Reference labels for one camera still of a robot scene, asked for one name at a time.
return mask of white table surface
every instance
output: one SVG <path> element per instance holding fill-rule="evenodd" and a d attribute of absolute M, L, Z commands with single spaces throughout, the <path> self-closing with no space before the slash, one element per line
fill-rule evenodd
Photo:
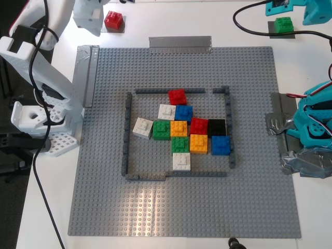
<path fill-rule="evenodd" d="M 117 11 L 127 16 L 124 34 L 94 37 L 78 29 L 71 19 L 53 54 L 52 65 L 72 80 L 76 50 L 79 45 L 101 47 L 149 47 L 150 36 L 211 35 L 213 47 L 272 46 L 281 93 L 303 93 L 328 79 L 331 51 L 327 40 L 299 35 L 296 40 L 269 39 L 246 34 L 232 22 L 233 13 L 244 2 L 137 3 L 107 4 L 105 12 Z M 303 7 L 280 16 L 291 16 L 295 29 L 303 30 Z M 248 28 L 267 31 L 264 6 L 239 15 Z M 332 21 L 307 29 L 332 34 Z M 58 158 L 40 156 L 37 169 L 49 205 L 67 249 L 85 248 L 218 248 L 227 247 L 228 239 L 216 238 L 146 238 L 146 237 L 69 237 L 68 221 L 74 189 L 78 148 Z M 241 239 L 248 249 L 321 249 L 332 247 L 332 178 L 325 180 L 293 175 L 301 239 Z M 30 175 L 17 249 L 60 248 L 50 218 L 40 195 L 34 174 Z"/>

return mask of yellow lego brick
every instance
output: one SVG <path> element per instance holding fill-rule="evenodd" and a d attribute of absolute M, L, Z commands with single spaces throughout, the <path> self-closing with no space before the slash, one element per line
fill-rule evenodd
<path fill-rule="evenodd" d="M 171 121 L 171 137 L 188 136 L 187 121 Z"/>
<path fill-rule="evenodd" d="M 190 153 L 208 153 L 208 135 L 190 135 Z"/>

